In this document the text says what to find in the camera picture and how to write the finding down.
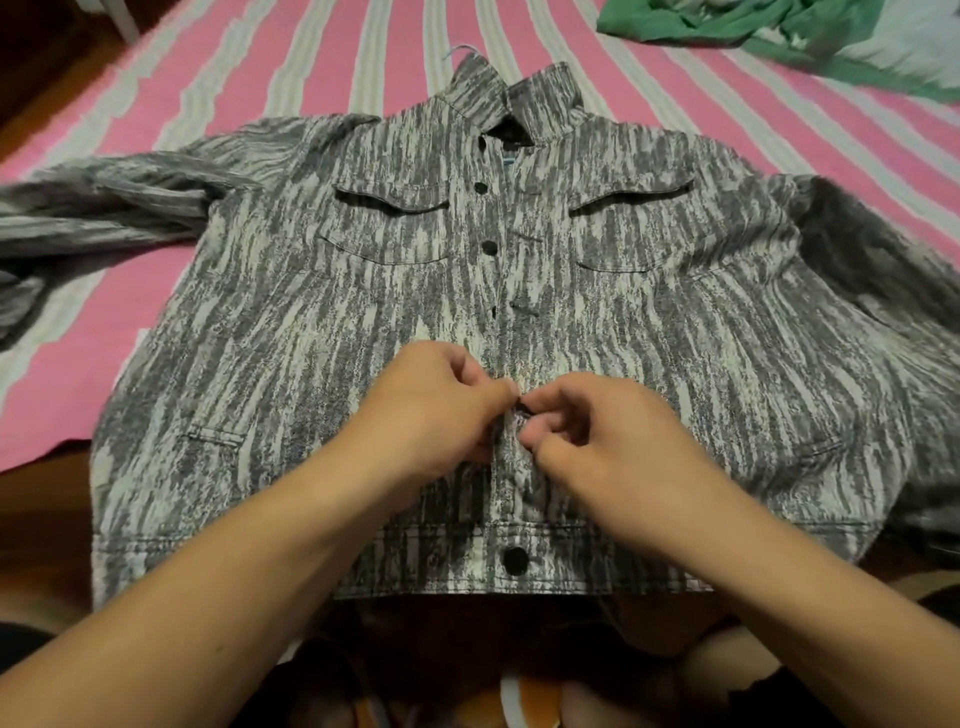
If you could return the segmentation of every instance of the pink striped bedsheet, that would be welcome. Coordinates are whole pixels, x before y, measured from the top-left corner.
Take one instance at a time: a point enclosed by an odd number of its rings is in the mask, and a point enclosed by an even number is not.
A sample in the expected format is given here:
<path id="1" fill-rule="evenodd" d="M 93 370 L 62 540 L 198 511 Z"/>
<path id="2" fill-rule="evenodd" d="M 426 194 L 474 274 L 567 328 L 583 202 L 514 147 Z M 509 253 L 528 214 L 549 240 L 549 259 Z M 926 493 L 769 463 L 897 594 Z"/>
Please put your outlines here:
<path id="1" fill-rule="evenodd" d="M 440 90 L 459 59 L 448 49 L 469 43 L 508 80 L 568 61 L 597 113 L 714 136 L 765 172 L 833 177 L 960 262 L 960 109 L 736 50 L 600 36 L 602 3 L 182 0 L 0 178 L 67 158 L 176 148 L 265 115 L 390 114 Z M 90 437 L 191 256 L 175 246 L 70 273 L 0 353 L 0 470 Z"/>

